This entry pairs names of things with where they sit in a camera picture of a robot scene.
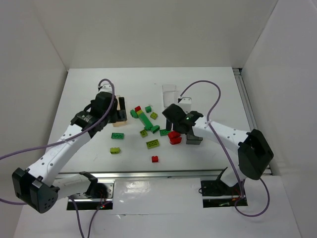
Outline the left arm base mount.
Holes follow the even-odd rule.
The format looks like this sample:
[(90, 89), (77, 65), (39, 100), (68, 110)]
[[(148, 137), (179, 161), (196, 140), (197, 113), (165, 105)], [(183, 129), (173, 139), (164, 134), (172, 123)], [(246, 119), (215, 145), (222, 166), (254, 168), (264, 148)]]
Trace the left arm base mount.
[(100, 179), (92, 195), (75, 194), (74, 202), (79, 211), (93, 211), (113, 209), (113, 193), (115, 182), (113, 179)]

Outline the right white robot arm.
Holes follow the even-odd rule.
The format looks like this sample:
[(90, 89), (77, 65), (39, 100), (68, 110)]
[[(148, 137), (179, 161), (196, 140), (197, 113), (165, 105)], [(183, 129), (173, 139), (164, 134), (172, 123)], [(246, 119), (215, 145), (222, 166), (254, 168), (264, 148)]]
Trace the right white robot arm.
[(197, 111), (185, 113), (176, 104), (171, 104), (162, 114), (177, 132), (211, 140), (220, 144), (226, 152), (236, 154), (237, 158), (230, 162), (231, 168), (220, 176), (220, 181), (228, 187), (246, 178), (259, 180), (274, 157), (264, 135), (257, 129), (250, 132), (237, 130), (208, 120)]

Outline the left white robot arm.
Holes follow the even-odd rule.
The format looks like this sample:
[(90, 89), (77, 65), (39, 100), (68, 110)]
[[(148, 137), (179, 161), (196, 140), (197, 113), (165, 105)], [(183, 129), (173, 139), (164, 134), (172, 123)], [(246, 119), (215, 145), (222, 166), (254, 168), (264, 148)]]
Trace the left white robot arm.
[(75, 153), (109, 123), (127, 121), (124, 97), (113, 94), (110, 85), (99, 87), (90, 104), (71, 120), (59, 145), (49, 149), (39, 160), (12, 174), (14, 191), (23, 202), (43, 214), (62, 198), (75, 194), (104, 197), (106, 186), (88, 172), (57, 179), (57, 175)]

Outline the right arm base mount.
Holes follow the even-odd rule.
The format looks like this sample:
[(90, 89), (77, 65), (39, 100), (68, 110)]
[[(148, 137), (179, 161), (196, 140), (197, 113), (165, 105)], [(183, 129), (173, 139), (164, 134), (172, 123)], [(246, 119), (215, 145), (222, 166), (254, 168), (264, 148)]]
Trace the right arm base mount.
[(247, 206), (247, 199), (241, 198), (238, 184), (228, 187), (220, 180), (202, 180), (198, 193), (202, 195), (204, 208)]

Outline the red 2x4 brick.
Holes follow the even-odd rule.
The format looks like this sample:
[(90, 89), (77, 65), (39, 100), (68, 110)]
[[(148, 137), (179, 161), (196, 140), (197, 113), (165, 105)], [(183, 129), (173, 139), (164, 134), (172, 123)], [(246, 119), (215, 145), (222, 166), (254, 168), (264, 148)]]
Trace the red 2x4 brick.
[(170, 140), (174, 139), (174, 138), (179, 138), (181, 136), (181, 134), (179, 132), (176, 131), (171, 131), (168, 133), (168, 137)]

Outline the long green brick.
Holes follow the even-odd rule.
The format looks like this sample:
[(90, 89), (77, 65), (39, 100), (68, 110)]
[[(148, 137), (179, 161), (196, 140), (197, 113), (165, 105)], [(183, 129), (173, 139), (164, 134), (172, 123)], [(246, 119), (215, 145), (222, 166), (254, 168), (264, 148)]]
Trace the long green brick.
[(142, 122), (142, 124), (144, 125), (144, 130), (149, 131), (151, 130), (151, 128), (153, 127), (153, 124), (150, 122), (150, 120), (148, 119), (148, 117), (144, 114), (144, 112), (142, 110), (139, 110), (137, 112), (138, 118), (139, 120)]

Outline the small red brick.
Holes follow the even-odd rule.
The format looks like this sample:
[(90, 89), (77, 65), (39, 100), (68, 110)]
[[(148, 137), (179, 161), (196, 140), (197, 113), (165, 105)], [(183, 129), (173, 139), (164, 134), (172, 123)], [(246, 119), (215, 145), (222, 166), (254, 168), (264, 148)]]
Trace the small red brick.
[(158, 163), (159, 157), (158, 156), (152, 156), (152, 163)]

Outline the green brick stack end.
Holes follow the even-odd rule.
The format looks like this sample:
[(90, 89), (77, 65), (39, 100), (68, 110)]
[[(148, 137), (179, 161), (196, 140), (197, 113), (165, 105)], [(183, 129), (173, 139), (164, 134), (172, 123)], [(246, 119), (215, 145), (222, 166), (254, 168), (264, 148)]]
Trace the green brick stack end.
[(135, 119), (137, 119), (139, 116), (138, 116), (138, 114), (134, 111), (134, 110), (131, 110), (130, 111), (130, 115), (133, 117), (133, 118), (135, 118)]

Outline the dark green 2x4 brick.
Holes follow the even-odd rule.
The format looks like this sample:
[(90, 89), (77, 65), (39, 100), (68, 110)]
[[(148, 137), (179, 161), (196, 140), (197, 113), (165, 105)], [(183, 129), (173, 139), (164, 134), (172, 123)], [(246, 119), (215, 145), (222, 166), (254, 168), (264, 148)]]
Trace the dark green 2x4 brick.
[(124, 133), (115, 133), (111, 134), (111, 139), (124, 139)]

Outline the red arched brick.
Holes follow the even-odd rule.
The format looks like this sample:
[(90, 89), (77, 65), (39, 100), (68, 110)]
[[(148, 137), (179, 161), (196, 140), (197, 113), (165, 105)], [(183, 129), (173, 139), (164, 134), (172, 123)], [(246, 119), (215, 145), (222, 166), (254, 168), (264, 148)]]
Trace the red arched brick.
[(172, 138), (172, 139), (170, 139), (170, 144), (171, 144), (171, 145), (180, 144), (181, 141), (182, 141), (182, 137)]

